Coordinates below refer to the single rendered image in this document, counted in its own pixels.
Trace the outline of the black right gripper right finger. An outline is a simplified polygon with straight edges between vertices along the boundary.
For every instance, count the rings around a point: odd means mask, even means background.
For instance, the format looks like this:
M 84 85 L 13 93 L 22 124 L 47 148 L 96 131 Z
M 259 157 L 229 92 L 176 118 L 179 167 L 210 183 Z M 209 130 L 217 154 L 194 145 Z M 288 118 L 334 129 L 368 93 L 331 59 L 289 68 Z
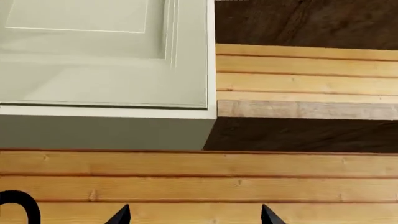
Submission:
M 267 205 L 262 205 L 261 210 L 262 224 L 285 224 L 285 222 Z

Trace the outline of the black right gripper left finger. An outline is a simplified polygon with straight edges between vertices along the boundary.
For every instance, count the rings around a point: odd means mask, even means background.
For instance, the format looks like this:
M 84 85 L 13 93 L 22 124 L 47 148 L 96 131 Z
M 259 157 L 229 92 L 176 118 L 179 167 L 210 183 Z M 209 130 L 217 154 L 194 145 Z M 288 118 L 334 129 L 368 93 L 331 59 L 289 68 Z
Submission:
M 105 224 L 130 224 L 130 221 L 130 206 L 125 205 L 118 212 L 116 212 Z

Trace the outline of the sage green cabinet door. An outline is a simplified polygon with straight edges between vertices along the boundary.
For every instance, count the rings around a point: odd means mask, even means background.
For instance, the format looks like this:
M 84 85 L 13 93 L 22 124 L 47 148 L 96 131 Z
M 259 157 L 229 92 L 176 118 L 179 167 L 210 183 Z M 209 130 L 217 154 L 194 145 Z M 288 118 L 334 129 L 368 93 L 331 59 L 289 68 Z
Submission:
M 206 108 L 212 0 L 0 0 L 0 102 Z

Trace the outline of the light wooden wall shelf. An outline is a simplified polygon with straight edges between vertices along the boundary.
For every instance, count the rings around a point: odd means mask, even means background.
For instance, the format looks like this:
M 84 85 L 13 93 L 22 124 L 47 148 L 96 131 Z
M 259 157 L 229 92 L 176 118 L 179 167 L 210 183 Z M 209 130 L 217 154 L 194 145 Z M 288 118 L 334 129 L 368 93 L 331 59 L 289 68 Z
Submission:
M 398 121 L 398 50 L 216 45 L 220 117 Z

